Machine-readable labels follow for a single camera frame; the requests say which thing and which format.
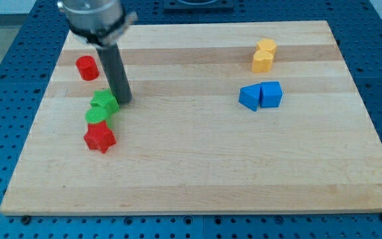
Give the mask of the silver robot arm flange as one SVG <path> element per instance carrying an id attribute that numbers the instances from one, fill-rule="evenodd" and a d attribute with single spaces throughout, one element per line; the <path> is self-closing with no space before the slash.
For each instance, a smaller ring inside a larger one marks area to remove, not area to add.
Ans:
<path id="1" fill-rule="evenodd" d="M 70 31 L 98 48 L 117 43 L 137 21 L 136 12 L 126 12 L 120 0 L 60 0 L 57 7 L 65 14 Z"/>

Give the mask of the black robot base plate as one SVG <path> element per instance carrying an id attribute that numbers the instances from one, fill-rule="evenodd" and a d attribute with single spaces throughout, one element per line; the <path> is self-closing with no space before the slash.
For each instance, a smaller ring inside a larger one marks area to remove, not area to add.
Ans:
<path id="1" fill-rule="evenodd" d="M 233 10 L 233 0 L 164 0 L 164 11 Z"/>

